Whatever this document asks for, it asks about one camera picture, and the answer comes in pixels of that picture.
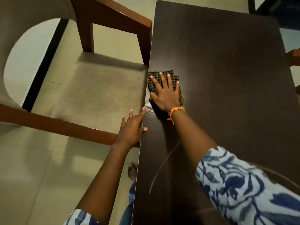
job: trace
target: bracelet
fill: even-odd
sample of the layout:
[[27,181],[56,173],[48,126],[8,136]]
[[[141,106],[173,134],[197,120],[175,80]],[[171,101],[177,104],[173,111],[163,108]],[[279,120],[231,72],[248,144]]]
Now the bracelet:
[[169,114],[169,118],[167,120],[171,120],[173,122],[173,125],[174,125],[174,121],[172,119],[172,113],[175,111],[175,110],[183,110],[185,112],[185,108],[184,107],[174,107],[168,114]]

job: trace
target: blue and white patterned sleeve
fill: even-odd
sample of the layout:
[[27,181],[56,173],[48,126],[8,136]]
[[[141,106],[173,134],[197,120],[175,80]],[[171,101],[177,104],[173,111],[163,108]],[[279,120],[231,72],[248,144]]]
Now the blue and white patterned sleeve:
[[300,224],[300,196],[222,147],[207,152],[196,177],[213,206],[232,224]]
[[99,225],[99,223],[87,212],[76,209],[64,225]]

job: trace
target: chair backrest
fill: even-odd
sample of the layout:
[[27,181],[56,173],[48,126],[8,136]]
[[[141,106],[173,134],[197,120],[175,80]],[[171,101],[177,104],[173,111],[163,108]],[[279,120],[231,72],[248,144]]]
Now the chair backrest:
[[0,1],[0,103],[19,107],[8,95],[4,67],[17,40],[31,27],[54,18],[76,21],[70,0],[1,0]]

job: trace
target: table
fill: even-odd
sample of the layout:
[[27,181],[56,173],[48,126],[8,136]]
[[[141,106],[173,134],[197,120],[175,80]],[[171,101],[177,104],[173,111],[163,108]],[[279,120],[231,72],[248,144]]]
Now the table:
[[[300,107],[274,19],[158,1],[149,71],[172,69],[186,112],[208,135],[300,193],[287,180],[300,184]],[[172,122],[148,96],[133,225],[227,224],[176,147]]]

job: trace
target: jeans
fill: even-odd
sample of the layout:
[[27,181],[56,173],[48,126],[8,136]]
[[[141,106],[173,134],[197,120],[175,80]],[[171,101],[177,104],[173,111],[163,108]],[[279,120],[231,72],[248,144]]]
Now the jeans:
[[125,209],[122,215],[120,225],[131,225],[134,194],[135,194],[135,180],[133,181],[133,184],[129,189],[129,205],[127,206],[127,208]]

